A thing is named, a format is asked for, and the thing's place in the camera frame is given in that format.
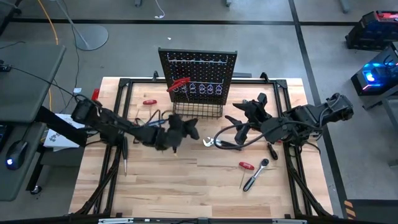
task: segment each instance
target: ratchet wrench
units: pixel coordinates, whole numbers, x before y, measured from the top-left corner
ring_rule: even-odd
[[[214,144],[217,144],[217,145],[219,145],[219,146],[236,146],[236,145],[233,144],[233,143],[230,143],[230,142],[227,142],[227,141],[222,141],[222,140],[219,140],[219,139],[217,139],[216,142],[214,142],[214,139],[212,139],[211,137],[207,137],[207,139],[210,140],[210,141],[209,141],[209,142],[206,142],[206,140],[203,140],[203,144],[204,144],[206,147],[210,147],[210,146],[212,146],[212,145],[214,145]]]
[[[250,177],[250,179],[246,182],[246,184],[243,187],[243,191],[247,192],[251,186],[253,185],[254,181],[256,180],[257,176],[260,174],[261,170],[267,167],[269,163],[268,159],[263,159],[260,163],[260,168],[257,170],[257,172],[254,174],[254,176]]]

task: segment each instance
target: black pegboard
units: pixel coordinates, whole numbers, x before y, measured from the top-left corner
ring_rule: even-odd
[[[170,91],[177,103],[225,105],[238,52],[172,50],[159,48],[167,87],[179,78],[191,82]]]

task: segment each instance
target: gray floor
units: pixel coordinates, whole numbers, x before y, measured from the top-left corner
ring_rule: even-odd
[[[132,0],[65,0],[75,19],[153,19],[160,12],[154,1],[144,0],[135,8]],[[372,10],[397,10],[394,1],[351,0],[352,10],[343,14],[336,0],[295,0],[301,21],[358,21]],[[43,1],[52,18],[63,18],[53,1]],[[231,8],[221,1],[159,0],[166,12],[164,19],[230,20],[230,21],[292,21],[288,0],[235,0]],[[36,1],[23,1],[23,17],[44,15]],[[303,79],[308,102],[313,103],[307,74],[303,65],[294,26],[237,25],[104,25],[109,40],[92,52],[78,51],[80,74],[77,87],[90,96],[99,88],[102,77],[151,76],[154,70],[162,74],[157,48],[237,50],[235,72],[252,73],[258,77],[267,72],[270,77]],[[56,24],[60,44],[67,47],[56,80],[72,90],[75,84],[77,56],[73,34],[68,24]],[[354,104],[355,115],[347,122],[330,124],[348,198],[398,199],[398,171],[391,170],[387,161],[398,158],[395,132],[382,108],[364,111],[349,78],[376,52],[348,50],[344,36],[351,27],[302,27],[305,44],[321,99],[335,92],[345,94]],[[11,23],[0,37],[1,42],[26,41],[53,44],[48,24]],[[60,111],[63,101],[53,90],[53,109]],[[333,177],[323,141],[322,162],[335,214],[341,216]],[[14,202],[0,203],[0,220],[63,215],[75,185],[77,168],[52,167],[41,178],[45,190],[39,197],[21,190]]]

